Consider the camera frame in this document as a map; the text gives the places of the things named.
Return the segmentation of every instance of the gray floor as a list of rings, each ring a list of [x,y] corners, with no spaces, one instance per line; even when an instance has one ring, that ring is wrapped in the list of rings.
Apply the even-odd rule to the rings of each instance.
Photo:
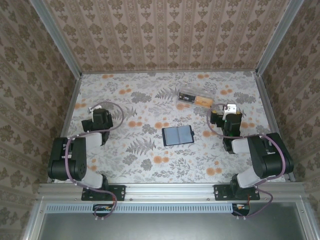
[[[261,204],[253,204],[252,210]],[[92,214],[47,214],[41,240],[304,240],[294,204],[273,203],[253,218],[231,214],[117,213],[108,220]]]

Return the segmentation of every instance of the table surface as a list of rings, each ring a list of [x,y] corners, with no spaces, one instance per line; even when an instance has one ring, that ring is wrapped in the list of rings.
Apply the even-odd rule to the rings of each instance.
[[[81,79],[69,136],[83,132],[81,121],[91,117],[88,107],[96,103],[112,101],[124,110],[122,126],[110,133],[106,144],[87,151],[88,168],[105,174],[110,183],[229,182],[251,165],[250,154],[225,152],[205,114],[177,107],[177,89],[183,83],[205,87],[215,103],[236,103],[243,114],[242,136],[270,132],[253,72],[84,74]],[[102,106],[116,126],[121,112]],[[194,143],[165,147],[162,128],[184,125],[191,125]]]

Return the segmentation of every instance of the wall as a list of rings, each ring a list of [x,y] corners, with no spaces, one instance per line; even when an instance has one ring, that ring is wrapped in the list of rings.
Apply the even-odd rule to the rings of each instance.
[[[295,177],[320,218],[319,1],[304,1],[262,77]]]
[[[75,85],[28,0],[0,1],[0,239],[19,239]]]
[[[83,72],[254,69],[288,0],[45,0]]]

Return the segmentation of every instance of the clear plastic container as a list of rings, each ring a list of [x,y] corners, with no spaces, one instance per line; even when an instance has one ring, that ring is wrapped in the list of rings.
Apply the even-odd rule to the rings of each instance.
[[[176,107],[179,110],[192,109],[196,112],[206,113],[214,103],[214,96],[211,89],[183,83],[179,87]]]

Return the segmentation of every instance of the robotic arm base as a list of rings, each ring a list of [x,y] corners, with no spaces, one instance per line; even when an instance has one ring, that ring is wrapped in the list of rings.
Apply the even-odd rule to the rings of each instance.
[[[213,186],[216,201],[248,201],[260,200],[260,194],[254,187],[241,188],[238,184],[237,174],[230,184],[217,184]]]
[[[105,190],[114,193],[118,201],[124,201],[126,196],[126,185],[109,185],[105,175],[103,176],[102,187],[100,190]],[[81,196],[82,201],[113,201],[110,194],[92,191],[84,188]]]

